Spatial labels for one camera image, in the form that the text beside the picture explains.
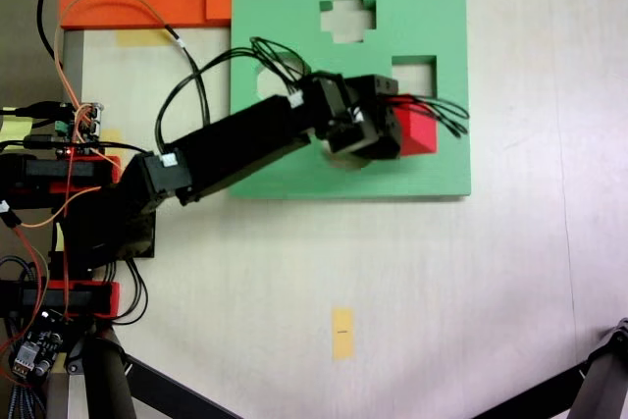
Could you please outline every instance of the black metal leg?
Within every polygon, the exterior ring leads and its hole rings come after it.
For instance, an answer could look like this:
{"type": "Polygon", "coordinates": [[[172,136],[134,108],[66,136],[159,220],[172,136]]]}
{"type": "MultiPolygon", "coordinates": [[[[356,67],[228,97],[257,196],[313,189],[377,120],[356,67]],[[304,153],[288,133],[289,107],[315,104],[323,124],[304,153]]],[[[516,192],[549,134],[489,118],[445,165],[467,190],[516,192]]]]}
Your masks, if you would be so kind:
{"type": "Polygon", "coordinates": [[[135,419],[121,352],[113,343],[87,340],[82,369],[89,419],[135,419]]]}
{"type": "Polygon", "coordinates": [[[557,416],[573,404],[587,369],[586,362],[576,365],[475,419],[550,419],[557,416]]]}
{"type": "Polygon", "coordinates": [[[133,357],[127,362],[131,395],[172,419],[242,419],[133,357]]]}
{"type": "Polygon", "coordinates": [[[593,361],[567,419],[619,419],[628,392],[628,365],[610,351],[593,361]]]}

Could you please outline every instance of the white floor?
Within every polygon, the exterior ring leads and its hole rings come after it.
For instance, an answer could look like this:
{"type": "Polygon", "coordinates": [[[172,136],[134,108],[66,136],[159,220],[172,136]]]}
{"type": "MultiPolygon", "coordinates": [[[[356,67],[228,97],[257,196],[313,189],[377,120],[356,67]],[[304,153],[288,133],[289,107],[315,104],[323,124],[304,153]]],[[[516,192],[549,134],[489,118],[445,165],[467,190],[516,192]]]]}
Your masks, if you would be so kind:
{"type": "MultiPolygon", "coordinates": [[[[582,360],[628,314],[626,31],[626,0],[468,0],[472,196],[168,203],[125,347],[273,419],[472,417],[582,360]],[[338,306],[355,354],[335,361],[338,306]]],[[[229,45],[225,30],[183,37],[199,62],[229,45]]],[[[82,59],[82,99],[154,148],[185,62],[111,31],[87,32],[82,59]]],[[[207,80],[224,115],[228,70],[207,80]]],[[[197,115],[190,87],[167,136],[197,115]]]]}

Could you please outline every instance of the cable bundle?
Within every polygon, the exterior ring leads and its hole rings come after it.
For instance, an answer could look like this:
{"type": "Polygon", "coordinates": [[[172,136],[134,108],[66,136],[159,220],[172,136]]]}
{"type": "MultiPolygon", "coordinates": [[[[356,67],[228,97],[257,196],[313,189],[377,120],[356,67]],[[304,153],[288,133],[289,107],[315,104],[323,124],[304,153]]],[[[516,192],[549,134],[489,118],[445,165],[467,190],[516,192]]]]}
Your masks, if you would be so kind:
{"type": "MultiPolygon", "coordinates": [[[[129,306],[129,308],[125,310],[124,313],[118,316],[113,316],[113,317],[99,316],[100,318],[108,319],[112,321],[112,324],[114,324],[115,326],[129,326],[131,324],[135,324],[144,316],[144,314],[146,313],[146,310],[148,309],[148,288],[146,287],[146,283],[144,282],[144,279],[139,274],[139,271],[137,270],[137,266],[135,265],[135,261],[133,259],[128,259],[126,262],[127,262],[127,267],[129,267],[129,272],[131,272],[131,277],[133,278],[134,292],[133,292],[133,300],[131,302],[131,305],[129,306]],[[143,303],[141,312],[131,321],[120,321],[121,319],[126,318],[127,316],[130,316],[135,311],[135,309],[137,309],[137,306],[139,306],[139,303],[142,299],[142,295],[144,297],[144,303],[143,303]]],[[[105,276],[102,281],[103,284],[112,283],[116,278],[116,271],[117,271],[116,262],[112,262],[108,264],[107,267],[105,267],[105,276]]]]}
{"type": "Polygon", "coordinates": [[[212,59],[205,66],[203,66],[200,70],[190,74],[185,79],[181,80],[175,86],[175,88],[173,88],[170,94],[168,94],[166,101],[159,110],[159,114],[157,115],[157,121],[155,123],[155,141],[157,142],[157,147],[159,148],[160,152],[163,153],[166,149],[166,143],[164,142],[164,136],[162,134],[162,122],[164,119],[164,115],[168,110],[168,107],[170,107],[172,101],[186,85],[188,85],[192,80],[200,77],[203,73],[214,68],[215,66],[218,66],[219,64],[235,58],[255,59],[259,61],[263,67],[279,76],[279,78],[286,86],[288,92],[295,91],[296,83],[298,82],[298,80],[306,74],[309,74],[309,66],[303,60],[303,58],[293,49],[290,49],[287,46],[284,46],[283,44],[277,43],[275,41],[271,41],[270,39],[260,38],[259,36],[254,36],[250,38],[250,42],[250,47],[233,48],[218,55],[216,58],[212,59]],[[299,71],[292,67],[290,64],[288,64],[287,58],[297,60],[300,63],[301,70],[299,71]]]}
{"type": "Polygon", "coordinates": [[[464,134],[469,133],[466,127],[450,117],[453,116],[461,120],[469,120],[469,112],[457,103],[449,100],[405,93],[401,95],[390,95],[384,99],[384,102],[394,108],[409,110],[417,115],[431,118],[442,124],[457,138],[461,138],[464,134]]]}

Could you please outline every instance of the black cable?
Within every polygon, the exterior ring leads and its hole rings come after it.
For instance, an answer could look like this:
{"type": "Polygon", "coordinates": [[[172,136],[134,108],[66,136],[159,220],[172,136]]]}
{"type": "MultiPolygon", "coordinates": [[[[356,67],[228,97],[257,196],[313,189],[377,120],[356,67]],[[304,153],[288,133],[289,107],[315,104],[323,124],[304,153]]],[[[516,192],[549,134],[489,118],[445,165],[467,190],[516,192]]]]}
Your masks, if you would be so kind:
{"type": "Polygon", "coordinates": [[[448,116],[468,120],[469,112],[450,100],[411,94],[389,95],[385,100],[394,108],[408,110],[441,123],[454,137],[461,138],[469,133],[466,127],[448,116]]]}
{"type": "Polygon", "coordinates": [[[39,409],[41,409],[41,412],[44,413],[44,415],[46,414],[46,405],[44,404],[44,395],[43,392],[41,391],[40,387],[33,387],[32,389],[32,395],[35,398],[35,402],[37,403],[37,405],[39,406],[39,409]]]}
{"type": "Polygon", "coordinates": [[[16,410],[16,405],[18,402],[18,386],[13,385],[11,388],[11,396],[9,397],[9,412],[7,414],[8,419],[13,419],[13,414],[16,410]]]}
{"type": "Polygon", "coordinates": [[[48,51],[48,54],[54,60],[55,53],[52,46],[50,46],[50,42],[48,42],[46,32],[43,30],[43,1],[44,0],[37,0],[37,31],[39,32],[39,37],[41,38],[41,42],[46,48],[46,51],[48,51]]]}
{"type": "Polygon", "coordinates": [[[196,89],[198,90],[198,97],[200,98],[200,113],[203,119],[203,126],[206,127],[211,123],[211,117],[209,114],[209,102],[207,101],[207,91],[205,90],[205,82],[203,80],[203,76],[198,73],[198,65],[194,58],[189,54],[186,48],[183,49],[183,53],[185,54],[187,61],[189,62],[189,66],[192,69],[192,73],[196,74],[196,89]]]}
{"type": "Polygon", "coordinates": [[[43,122],[33,123],[31,128],[36,130],[38,128],[47,127],[48,125],[54,124],[56,121],[57,120],[55,120],[54,118],[49,118],[48,120],[44,120],[43,122]]]}
{"type": "Polygon", "coordinates": [[[32,278],[32,272],[30,271],[30,267],[27,262],[17,255],[7,255],[5,257],[0,258],[0,267],[2,267],[7,262],[14,262],[22,266],[23,270],[27,271],[30,274],[30,278],[32,278]]]}
{"type": "Polygon", "coordinates": [[[203,127],[206,127],[211,123],[210,115],[209,115],[209,102],[207,101],[207,92],[205,90],[205,82],[203,81],[203,77],[198,73],[198,66],[196,65],[196,61],[192,58],[192,55],[189,54],[187,48],[183,45],[183,41],[179,34],[170,26],[164,25],[166,31],[175,39],[177,44],[181,47],[187,61],[189,62],[189,66],[192,69],[192,73],[195,76],[196,82],[196,90],[198,90],[198,98],[200,100],[200,113],[202,117],[203,127]]]}
{"type": "Polygon", "coordinates": [[[146,153],[145,149],[134,146],[132,144],[126,144],[123,142],[114,141],[89,141],[89,142],[66,142],[66,141],[28,141],[27,139],[12,139],[8,141],[0,141],[0,152],[3,152],[8,146],[20,146],[26,149],[63,149],[65,147],[74,147],[77,149],[84,148],[118,148],[118,149],[130,149],[131,151],[146,153]]]}
{"type": "Polygon", "coordinates": [[[144,314],[146,314],[146,310],[148,309],[148,288],[146,287],[146,283],[144,282],[144,279],[139,274],[139,271],[137,270],[137,266],[135,265],[135,261],[133,259],[129,259],[127,261],[127,264],[129,265],[129,269],[132,272],[135,272],[135,274],[137,275],[137,278],[139,280],[139,293],[141,294],[142,291],[144,292],[144,307],[142,308],[141,312],[137,315],[137,317],[133,319],[132,321],[113,322],[112,324],[116,326],[130,326],[131,324],[137,323],[141,318],[144,317],[144,314]]]}
{"type": "Polygon", "coordinates": [[[32,408],[32,402],[34,402],[34,399],[32,398],[32,393],[30,389],[27,390],[25,388],[23,399],[24,399],[24,404],[26,406],[26,414],[28,416],[28,419],[36,419],[35,413],[32,408]]]}
{"type": "Polygon", "coordinates": [[[224,53],[218,55],[207,64],[205,64],[198,72],[192,73],[186,78],[182,79],[173,90],[168,94],[166,101],[159,109],[159,113],[157,114],[157,119],[155,121],[155,141],[157,143],[157,147],[160,152],[165,152],[166,143],[164,141],[164,136],[162,133],[162,122],[168,107],[175,99],[175,97],[181,92],[186,85],[188,85],[192,80],[195,80],[197,77],[201,76],[203,73],[209,71],[215,66],[222,64],[226,61],[230,61],[235,58],[253,58],[261,63],[263,67],[268,69],[269,71],[275,73],[282,80],[288,91],[293,91],[297,78],[293,74],[299,74],[303,77],[305,74],[309,74],[310,68],[303,60],[303,58],[296,53],[293,49],[288,48],[280,43],[275,41],[271,41],[269,39],[260,38],[259,36],[253,36],[250,38],[251,46],[250,47],[238,47],[225,51],[224,53]],[[294,57],[301,64],[301,71],[296,70],[286,63],[286,59],[282,58],[274,48],[281,48],[285,52],[287,52],[290,56],[294,57]]]}
{"type": "Polygon", "coordinates": [[[115,321],[122,319],[126,316],[129,316],[135,310],[135,308],[137,307],[140,301],[142,287],[137,277],[139,275],[139,272],[136,271],[136,267],[135,269],[133,268],[130,261],[131,260],[127,260],[126,262],[127,262],[127,267],[129,267],[129,271],[131,272],[131,277],[133,278],[133,287],[134,287],[133,301],[131,302],[131,305],[129,306],[129,308],[125,310],[124,313],[122,313],[121,315],[115,316],[113,318],[109,318],[111,321],[113,321],[113,324],[117,324],[115,321]]]}

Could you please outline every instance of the green foam board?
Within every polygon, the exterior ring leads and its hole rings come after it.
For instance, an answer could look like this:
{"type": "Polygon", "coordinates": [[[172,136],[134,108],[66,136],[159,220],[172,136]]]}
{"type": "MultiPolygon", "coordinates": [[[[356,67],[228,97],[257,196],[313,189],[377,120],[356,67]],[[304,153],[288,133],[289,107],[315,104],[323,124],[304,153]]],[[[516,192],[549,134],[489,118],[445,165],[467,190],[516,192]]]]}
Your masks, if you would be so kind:
{"type": "MultiPolygon", "coordinates": [[[[251,36],[295,49],[314,70],[346,77],[392,74],[393,58],[435,57],[438,95],[468,107],[466,0],[372,0],[376,28],[362,42],[334,43],[321,31],[321,10],[332,0],[233,0],[232,46],[251,36]]],[[[365,0],[365,6],[372,5],[365,0]]],[[[231,105],[236,112],[260,100],[259,66],[232,61],[231,105]]],[[[439,129],[436,154],[376,162],[361,171],[331,167],[314,142],[231,187],[249,198],[373,198],[460,196],[471,192],[468,137],[439,129]]]]}

